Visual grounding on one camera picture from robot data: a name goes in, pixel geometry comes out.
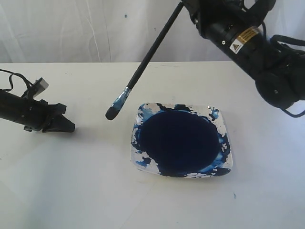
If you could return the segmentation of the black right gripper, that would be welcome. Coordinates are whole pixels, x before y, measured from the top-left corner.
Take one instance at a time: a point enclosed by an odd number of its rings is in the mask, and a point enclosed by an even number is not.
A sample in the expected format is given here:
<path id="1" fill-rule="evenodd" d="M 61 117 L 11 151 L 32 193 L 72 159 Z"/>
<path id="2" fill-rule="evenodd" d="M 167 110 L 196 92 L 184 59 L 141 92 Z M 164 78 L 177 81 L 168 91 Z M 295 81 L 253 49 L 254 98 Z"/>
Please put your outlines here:
<path id="1" fill-rule="evenodd" d="M 199 34 L 233 57 L 255 36 L 269 12 L 268 0 L 246 8 L 243 0 L 183 0 Z"/>

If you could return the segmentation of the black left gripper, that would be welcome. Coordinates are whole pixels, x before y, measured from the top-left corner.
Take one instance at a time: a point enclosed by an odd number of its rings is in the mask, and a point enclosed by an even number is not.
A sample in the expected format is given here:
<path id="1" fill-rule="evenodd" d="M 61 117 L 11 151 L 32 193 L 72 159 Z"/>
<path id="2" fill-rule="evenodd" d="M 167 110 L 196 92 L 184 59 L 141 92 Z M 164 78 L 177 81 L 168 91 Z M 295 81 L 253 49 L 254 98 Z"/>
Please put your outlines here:
<path id="1" fill-rule="evenodd" d="M 75 124 L 63 115 L 66 105 L 29 99 L 20 99 L 19 103 L 19 124 L 24 125 L 24 130 L 43 133 L 75 131 Z"/>

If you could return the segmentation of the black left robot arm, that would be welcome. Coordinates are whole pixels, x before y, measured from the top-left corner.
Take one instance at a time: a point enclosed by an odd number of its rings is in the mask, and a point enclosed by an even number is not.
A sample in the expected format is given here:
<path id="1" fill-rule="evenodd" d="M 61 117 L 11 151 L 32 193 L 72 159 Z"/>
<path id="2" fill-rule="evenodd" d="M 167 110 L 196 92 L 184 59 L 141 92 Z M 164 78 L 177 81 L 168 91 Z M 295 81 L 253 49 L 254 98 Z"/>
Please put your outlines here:
<path id="1" fill-rule="evenodd" d="M 23 125 L 28 132 L 74 132 L 75 124 L 64 117 L 66 108 L 63 104 L 48 104 L 0 91 L 0 117 Z"/>

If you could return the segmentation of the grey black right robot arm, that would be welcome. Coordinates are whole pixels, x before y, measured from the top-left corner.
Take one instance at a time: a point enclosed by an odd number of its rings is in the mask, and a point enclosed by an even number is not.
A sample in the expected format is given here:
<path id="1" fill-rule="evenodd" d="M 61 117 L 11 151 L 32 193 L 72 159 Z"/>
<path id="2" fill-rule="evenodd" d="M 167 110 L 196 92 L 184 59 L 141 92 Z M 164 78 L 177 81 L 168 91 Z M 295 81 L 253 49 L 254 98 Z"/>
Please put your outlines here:
<path id="1" fill-rule="evenodd" d="M 270 105 L 288 109 L 305 98 L 305 53 L 280 36 L 268 39 L 259 29 L 274 0 L 184 0 L 199 34 L 211 41 L 255 82 Z"/>

